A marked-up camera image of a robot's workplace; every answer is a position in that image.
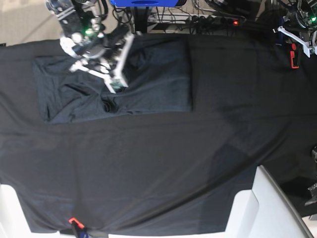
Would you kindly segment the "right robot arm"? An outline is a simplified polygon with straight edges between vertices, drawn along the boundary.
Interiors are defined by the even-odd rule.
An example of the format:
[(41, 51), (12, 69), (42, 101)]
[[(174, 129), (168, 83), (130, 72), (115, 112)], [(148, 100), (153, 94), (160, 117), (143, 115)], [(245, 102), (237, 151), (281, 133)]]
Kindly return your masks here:
[(47, 0), (45, 5), (62, 28), (61, 48), (76, 59), (69, 70), (80, 70), (101, 78), (111, 93), (127, 88), (123, 70), (134, 34), (121, 22), (112, 32), (105, 33), (103, 21), (108, 14), (107, 2)]

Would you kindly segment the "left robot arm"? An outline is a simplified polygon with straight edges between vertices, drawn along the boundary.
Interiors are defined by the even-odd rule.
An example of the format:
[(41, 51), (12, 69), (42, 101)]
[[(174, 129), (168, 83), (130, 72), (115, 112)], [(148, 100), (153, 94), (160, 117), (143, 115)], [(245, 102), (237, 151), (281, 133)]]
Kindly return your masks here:
[(303, 53), (310, 57), (317, 54), (317, 2), (315, 0), (279, 0), (287, 14), (282, 17), (282, 24), (273, 29), (281, 33), (292, 43), (298, 43)]

